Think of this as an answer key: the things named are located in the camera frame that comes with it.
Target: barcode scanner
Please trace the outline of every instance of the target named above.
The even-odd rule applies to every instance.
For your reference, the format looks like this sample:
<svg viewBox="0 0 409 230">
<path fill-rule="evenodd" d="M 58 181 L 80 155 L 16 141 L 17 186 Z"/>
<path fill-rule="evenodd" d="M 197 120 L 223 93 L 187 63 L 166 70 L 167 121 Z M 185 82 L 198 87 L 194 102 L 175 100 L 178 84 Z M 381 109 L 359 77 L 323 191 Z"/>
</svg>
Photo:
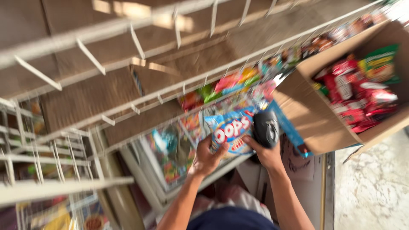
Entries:
<svg viewBox="0 0 409 230">
<path fill-rule="evenodd" d="M 279 122 L 273 111 L 262 111 L 253 116 L 254 139 L 264 148 L 272 149 L 279 141 Z"/>
</svg>

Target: person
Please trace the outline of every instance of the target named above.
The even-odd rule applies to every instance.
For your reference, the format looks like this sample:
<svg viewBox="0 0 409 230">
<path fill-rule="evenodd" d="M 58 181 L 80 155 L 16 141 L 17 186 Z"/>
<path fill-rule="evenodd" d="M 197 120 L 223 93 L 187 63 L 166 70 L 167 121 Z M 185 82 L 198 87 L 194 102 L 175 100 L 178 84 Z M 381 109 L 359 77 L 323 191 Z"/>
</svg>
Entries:
<svg viewBox="0 0 409 230">
<path fill-rule="evenodd" d="M 211 154 L 209 149 L 211 136 L 209 135 L 198 144 L 196 157 L 188 171 L 185 183 L 158 223 L 158 230 L 314 229 L 285 172 L 280 156 L 280 143 L 273 149 L 266 149 L 249 136 L 245 136 L 243 140 L 256 151 L 261 164 L 268 172 L 279 227 L 273 224 L 268 211 L 268 215 L 262 211 L 265 205 L 260 204 L 259 201 L 254 202 L 256 198 L 246 192 L 240 193 L 238 197 L 251 196 L 252 198 L 241 202 L 242 205 L 237 205 L 237 202 L 235 205 L 234 201 L 229 200 L 231 205 L 219 205 L 218 208 L 215 208 L 216 205 L 211 203 L 207 211 L 191 217 L 201 182 L 216 169 L 229 148 L 229 144 L 224 143 L 215 154 Z M 255 203 L 258 203 L 258 208 L 248 207 L 254 206 Z"/>
</svg>

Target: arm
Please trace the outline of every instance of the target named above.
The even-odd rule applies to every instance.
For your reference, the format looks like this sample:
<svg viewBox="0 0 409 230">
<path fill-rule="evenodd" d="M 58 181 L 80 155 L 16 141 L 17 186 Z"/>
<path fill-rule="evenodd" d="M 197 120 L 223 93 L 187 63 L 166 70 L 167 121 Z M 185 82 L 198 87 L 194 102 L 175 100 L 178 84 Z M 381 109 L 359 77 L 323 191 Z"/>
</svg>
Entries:
<svg viewBox="0 0 409 230">
<path fill-rule="evenodd" d="M 244 141 L 256 150 L 261 164 L 267 169 L 281 229 L 313 230 L 314 226 L 301 206 L 285 172 L 280 156 L 280 143 L 277 143 L 273 149 L 266 149 L 253 138 L 244 138 Z"/>
<path fill-rule="evenodd" d="M 215 154 L 210 153 L 211 136 L 198 144 L 196 157 L 178 196 L 166 211 L 157 225 L 157 230 L 186 229 L 195 202 L 196 194 L 203 179 L 212 173 L 220 163 L 220 159 L 229 148 L 228 144 L 220 146 Z"/>
</svg>

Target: store shelf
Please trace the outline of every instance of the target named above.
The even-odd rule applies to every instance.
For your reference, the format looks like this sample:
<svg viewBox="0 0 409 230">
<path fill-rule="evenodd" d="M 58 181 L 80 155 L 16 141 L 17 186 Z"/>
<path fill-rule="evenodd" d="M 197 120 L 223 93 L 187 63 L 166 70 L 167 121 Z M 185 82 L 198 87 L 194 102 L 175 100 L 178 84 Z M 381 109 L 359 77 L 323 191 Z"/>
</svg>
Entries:
<svg viewBox="0 0 409 230">
<path fill-rule="evenodd" d="M 29 181 L 17 183 L 12 187 L 0 185 L 0 205 L 7 206 L 17 202 L 35 201 L 70 193 L 93 191 L 116 185 L 125 185 L 133 183 L 133 181 L 133 177 L 127 177 L 106 180 L 82 180 L 81 182 L 66 180 L 65 183 L 47 181 L 43 185 Z"/>
</svg>

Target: dark blue shirt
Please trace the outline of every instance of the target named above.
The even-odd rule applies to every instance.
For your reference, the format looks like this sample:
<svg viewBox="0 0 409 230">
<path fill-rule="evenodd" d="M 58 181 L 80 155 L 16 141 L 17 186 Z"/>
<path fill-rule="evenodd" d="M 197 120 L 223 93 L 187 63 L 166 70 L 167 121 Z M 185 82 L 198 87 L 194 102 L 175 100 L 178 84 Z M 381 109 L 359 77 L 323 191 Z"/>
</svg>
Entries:
<svg viewBox="0 0 409 230">
<path fill-rule="evenodd" d="M 271 220 L 257 212 L 223 207 L 202 213 L 189 222 L 187 230 L 279 230 Z"/>
</svg>

